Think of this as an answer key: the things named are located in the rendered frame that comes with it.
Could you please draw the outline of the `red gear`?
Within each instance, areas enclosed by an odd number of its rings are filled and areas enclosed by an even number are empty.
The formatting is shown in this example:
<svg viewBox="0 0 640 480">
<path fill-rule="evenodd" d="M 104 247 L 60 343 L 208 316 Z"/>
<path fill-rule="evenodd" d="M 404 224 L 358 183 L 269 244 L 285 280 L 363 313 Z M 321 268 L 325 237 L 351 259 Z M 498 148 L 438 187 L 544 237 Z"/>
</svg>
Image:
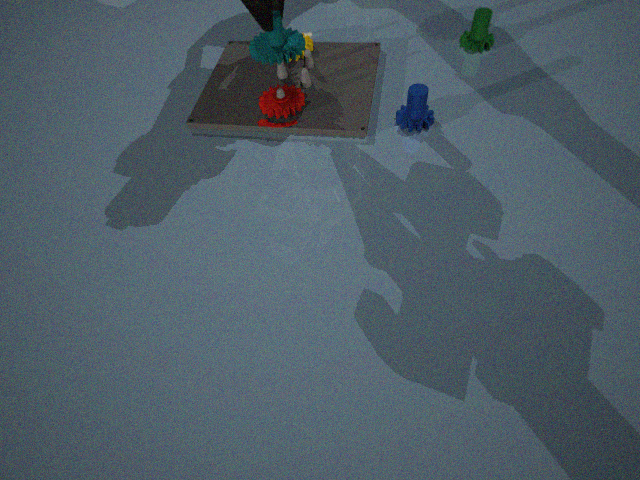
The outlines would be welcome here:
<svg viewBox="0 0 640 480">
<path fill-rule="evenodd" d="M 276 97 L 278 88 L 284 90 L 284 98 L 279 99 Z M 287 119 L 288 114 L 295 116 L 295 111 L 302 111 L 301 106 L 305 105 L 305 95 L 301 92 L 301 89 L 295 89 L 294 85 L 288 87 L 287 84 L 281 87 L 277 84 L 276 88 L 269 87 L 269 91 L 263 91 L 263 96 L 260 96 L 259 100 L 259 107 L 262 109 L 262 113 L 268 113 L 269 118 L 276 115 L 276 119 L 281 116 Z"/>
</svg>

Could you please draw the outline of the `red curved arrow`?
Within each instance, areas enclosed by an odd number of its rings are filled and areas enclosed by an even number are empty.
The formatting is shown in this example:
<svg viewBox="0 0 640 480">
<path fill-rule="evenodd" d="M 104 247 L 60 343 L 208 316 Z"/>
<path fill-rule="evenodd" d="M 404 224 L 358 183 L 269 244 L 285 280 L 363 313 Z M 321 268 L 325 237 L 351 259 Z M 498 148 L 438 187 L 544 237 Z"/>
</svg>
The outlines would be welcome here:
<svg viewBox="0 0 640 480">
<path fill-rule="evenodd" d="M 286 123 L 270 123 L 266 119 L 260 119 L 260 121 L 258 121 L 257 123 L 258 123 L 259 127 L 267 126 L 267 127 L 278 127 L 278 128 L 287 127 L 287 126 L 292 126 L 292 125 L 298 124 L 297 120 L 293 120 L 293 121 L 286 122 Z"/>
</svg>

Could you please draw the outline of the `blue gear with tall hub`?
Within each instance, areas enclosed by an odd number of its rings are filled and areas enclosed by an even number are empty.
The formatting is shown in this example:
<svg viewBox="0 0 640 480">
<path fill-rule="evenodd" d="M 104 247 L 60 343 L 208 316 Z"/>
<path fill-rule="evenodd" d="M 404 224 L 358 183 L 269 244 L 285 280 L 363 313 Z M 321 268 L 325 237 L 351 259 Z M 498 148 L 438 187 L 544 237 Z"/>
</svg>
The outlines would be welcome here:
<svg viewBox="0 0 640 480">
<path fill-rule="evenodd" d="M 409 128 L 421 132 L 421 128 L 429 130 L 430 124 L 434 123 L 434 112 L 428 110 L 427 97 L 428 87 L 424 84 L 413 84 L 408 89 L 407 105 L 401 106 L 401 110 L 396 112 L 396 124 L 401 124 L 401 130 Z"/>
</svg>

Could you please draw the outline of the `yellow gear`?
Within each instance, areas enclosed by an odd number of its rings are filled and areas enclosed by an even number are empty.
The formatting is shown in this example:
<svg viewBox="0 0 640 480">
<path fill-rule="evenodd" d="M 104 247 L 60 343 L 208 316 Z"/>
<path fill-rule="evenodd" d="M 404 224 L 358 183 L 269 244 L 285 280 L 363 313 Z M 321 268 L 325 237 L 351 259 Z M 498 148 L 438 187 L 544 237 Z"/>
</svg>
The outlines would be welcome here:
<svg viewBox="0 0 640 480">
<path fill-rule="evenodd" d="M 308 49 L 308 50 L 310 50 L 310 51 L 313 51 L 313 41 L 312 41 L 312 39 L 310 39 L 310 37 L 309 37 L 309 36 L 304 36 L 304 33 L 303 33 L 302 35 L 303 35 L 303 37 L 304 37 L 304 39 L 305 39 L 305 44 L 306 44 L 306 45 L 305 45 L 305 50 L 307 50 L 307 49 Z M 305 50 L 304 50 L 304 51 L 302 51 L 302 55 L 296 55 L 296 60 L 295 60 L 295 61 L 298 61 L 298 60 L 299 60 L 299 58 L 304 59 L 304 52 L 305 52 Z"/>
</svg>

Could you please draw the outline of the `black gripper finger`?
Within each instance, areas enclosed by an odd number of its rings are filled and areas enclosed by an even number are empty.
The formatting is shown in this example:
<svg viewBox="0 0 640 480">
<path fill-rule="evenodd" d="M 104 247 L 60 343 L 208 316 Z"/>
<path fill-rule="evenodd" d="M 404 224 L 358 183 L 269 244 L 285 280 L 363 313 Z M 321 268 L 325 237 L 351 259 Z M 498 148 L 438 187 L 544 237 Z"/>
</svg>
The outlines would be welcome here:
<svg viewBox="0 0 640 480">
<path fill-rule="evenodd" d="M 272 0 L 272 10 L 279 11 L 283 19 L 284 0 Z"/>
<path fill-rule="evenodd" d="M 265 32 L 273 31 L 272 0 L 241 0 Z"/>
</svg>

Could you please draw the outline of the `teal gear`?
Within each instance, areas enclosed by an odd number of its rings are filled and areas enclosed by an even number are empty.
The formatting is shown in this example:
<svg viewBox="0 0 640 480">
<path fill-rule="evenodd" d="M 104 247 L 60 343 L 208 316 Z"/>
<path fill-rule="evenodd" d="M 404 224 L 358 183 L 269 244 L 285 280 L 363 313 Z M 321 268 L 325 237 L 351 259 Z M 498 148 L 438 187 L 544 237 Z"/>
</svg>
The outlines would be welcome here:
<svg viewBox="0 0 640 480">
<path fill-rule="evenodd" d="M 250 41 L 249 51 L 251 58 L 262 65 L 269 62 L 272 66 L 275 62 L 281 65 L 282 61 L 289 63 L 289 59 L 296 60 L 296 55 L 302 55 L 305 50 L 305 39 L 297 30 L 284 29 L 281 13 L 273 11 L 273 31 L 259 33 Z"/>
</svg>

